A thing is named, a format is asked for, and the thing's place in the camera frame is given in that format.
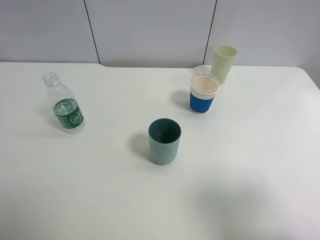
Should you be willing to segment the paper cup with blue sleeve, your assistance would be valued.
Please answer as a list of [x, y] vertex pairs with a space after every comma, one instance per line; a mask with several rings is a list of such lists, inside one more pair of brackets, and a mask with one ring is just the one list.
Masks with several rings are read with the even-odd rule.
[[218, 79], [206, 73], [200, 73], [192, 77], [190, 81], [190, 109], [199, 115], [205, 114], [219, 90]]

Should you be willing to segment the pale green plastic cup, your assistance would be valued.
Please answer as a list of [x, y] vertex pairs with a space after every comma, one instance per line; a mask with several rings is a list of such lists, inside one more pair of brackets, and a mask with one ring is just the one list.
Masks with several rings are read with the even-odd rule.
[[210, 74], [217, 78], [220, 85], [225, 82], [237, 54], [238, 51], [230, 45], [214, 47]]

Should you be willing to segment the clear bottle with green label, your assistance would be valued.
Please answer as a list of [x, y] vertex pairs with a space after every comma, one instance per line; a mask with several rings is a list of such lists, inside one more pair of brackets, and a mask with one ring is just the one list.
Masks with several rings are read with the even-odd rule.
[[86, 124], [85, 118], [71, 90], [54, 72], [44, 74], [42, 80], [46, 86], [50, 109], [62, 128], [69, 134], [81, 132]]

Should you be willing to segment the teal plastic cup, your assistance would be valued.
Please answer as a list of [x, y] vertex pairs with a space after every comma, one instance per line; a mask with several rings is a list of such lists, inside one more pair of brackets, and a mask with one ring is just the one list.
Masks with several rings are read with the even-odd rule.
[[182, 129], [169, 118], [153, 121], [148, 127], [151, 160], [158, 165], [167, 165], [177, 156]]

